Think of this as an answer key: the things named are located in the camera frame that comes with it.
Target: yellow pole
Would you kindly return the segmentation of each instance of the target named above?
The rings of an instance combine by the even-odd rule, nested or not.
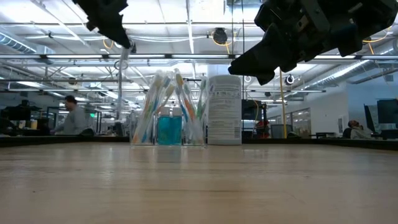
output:
[[[284,96],[284,89],[282,86],[282,70],[279,68],[279,81],[280,81],[280,95],[282,97],[282,117],[284,121],[284,137],[287,138],[286,132],[286,115],[285,115],[285,96]]]

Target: security camera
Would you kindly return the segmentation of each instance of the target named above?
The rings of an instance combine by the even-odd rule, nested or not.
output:
[[[294,83],[294,76],[292,74],[289,74],[289,76],[285,78],[285,84],[292,85],[293,83]]]

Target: wall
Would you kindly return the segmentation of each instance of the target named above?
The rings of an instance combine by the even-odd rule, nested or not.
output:
[[[378,100],[393,99],[398,96],[398,73],[394,82],[388,84],[383,77],[357,85],[347,85],[349,119],[366,124],[364,105],[377,105]]]
[[[303,102],[288,102],[285,107],[286,113],[310,108],[311,111],[311,132],[338,133],[338,119],[343,118],[343,123],[348,122],[348,96],[346,85],[326,88],[326,93],[310,93]],[[282,107],[271,109],[267,117],[282,114]]]

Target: label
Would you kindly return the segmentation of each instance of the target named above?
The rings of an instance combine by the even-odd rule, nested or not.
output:
[[[240,140],[241,86],[217,83],[209,103],[208,139]]]

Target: chair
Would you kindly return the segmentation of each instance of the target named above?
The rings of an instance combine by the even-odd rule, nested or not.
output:
[[[343,132],[343,138],[351,139],[352,128],[346,128]]]

